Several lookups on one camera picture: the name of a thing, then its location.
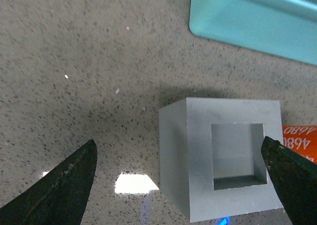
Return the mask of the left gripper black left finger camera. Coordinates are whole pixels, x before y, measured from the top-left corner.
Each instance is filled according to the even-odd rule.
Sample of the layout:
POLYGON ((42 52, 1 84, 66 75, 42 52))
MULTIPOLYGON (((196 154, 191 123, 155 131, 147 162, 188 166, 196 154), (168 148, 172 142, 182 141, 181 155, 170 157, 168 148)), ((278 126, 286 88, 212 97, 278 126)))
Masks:
POLYGON ((2 225, 79 225, 93 185, 97 146, 89 140, 1 207, 2 225))

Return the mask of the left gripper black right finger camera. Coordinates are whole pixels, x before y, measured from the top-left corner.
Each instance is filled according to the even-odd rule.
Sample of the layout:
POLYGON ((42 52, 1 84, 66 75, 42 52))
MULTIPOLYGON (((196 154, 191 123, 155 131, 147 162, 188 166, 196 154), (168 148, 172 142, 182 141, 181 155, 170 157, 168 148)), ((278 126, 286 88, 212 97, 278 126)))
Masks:
POLYGON ((294 225, 317 223, 317 165, 279 141, 264 138, 261 154, 270 180, 294 225))

